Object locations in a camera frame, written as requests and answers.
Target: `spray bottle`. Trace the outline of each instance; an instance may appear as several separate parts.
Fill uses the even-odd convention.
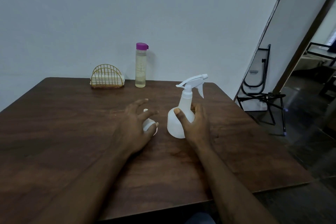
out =
[[[193,98],[192,88],[197,88],[198,93],[201,95],[202,98],[204,98],[203,83],[206,78],[208,78],[207,74],[200,74],[181,82],[179,85],[176,85],[176,87],[184,88],[184,90],[182,91],[182,96],[178,107],[174,107],[168,112],[167,129],[173,137],[185,138],[182,124],[176,117],[174,109],[181,109],[187,117],[188,121],[193,122],[195,119],[195,114],[190,110],[191,100]]]

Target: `door frame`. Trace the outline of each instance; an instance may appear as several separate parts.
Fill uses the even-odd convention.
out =
[[[302,54],[305,52],[307,46],[309,45],[311,39],[315,35],[316,31],[318,30],[319,26],[323,22],[325,16],[328,14],[331,6],[334,4],[335,0],[326,0],[318,12],[316,18],[314,19],[313,23],[311,24],[310,28],[308,29],[306,35],[304,36],[303,40],[301,41],[299,47],[297,48],[296,52],[294,53],[291,61],[289,62],[288,66],[286,67],[284,73],[280,77],[278,83],[276,84],[275,88],[273,89],[273,93],[278,94],[283,86],[285,85],[287,79],[292,74],[296,64],[299,62]]]

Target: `liquid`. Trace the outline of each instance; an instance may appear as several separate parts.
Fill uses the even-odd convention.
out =
[[[146,56],[135,56],[135,86],[143,88],[146,85]]]

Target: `brown table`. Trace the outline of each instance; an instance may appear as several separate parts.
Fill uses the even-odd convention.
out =
[[[0,113],[0,222],[26,222],[104,152],[125,106],[149,98],[159,130],[121,171],[101,219],[212,199],[204,170],[184,139],[167,132],[168,111],[181,96],[177,82],[134,81],[93,90],[89,79],[46,78]],[[214,83],[204,84],[212,144],[252,191],[312,181],[302,168]]]

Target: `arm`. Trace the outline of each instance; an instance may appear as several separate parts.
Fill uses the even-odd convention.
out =
[[[105,154],[56,196],[32,223],[83,224],[95,221],[105,196],[129,156],[141,150],[155,133],[158,123],[145,133],[142,124],[158,112],[146,111],[137,115],[137,108],[147,101],[138,100],[126,108]]]
[[[204,107],[200,104],[195,106],[195,120],[192,123],[179,108],[174,109],[174,113],[183,126],[185,138],[196,151],[205,169],[222,223],[277,224],[273,216],[212,149],[210,125]]]

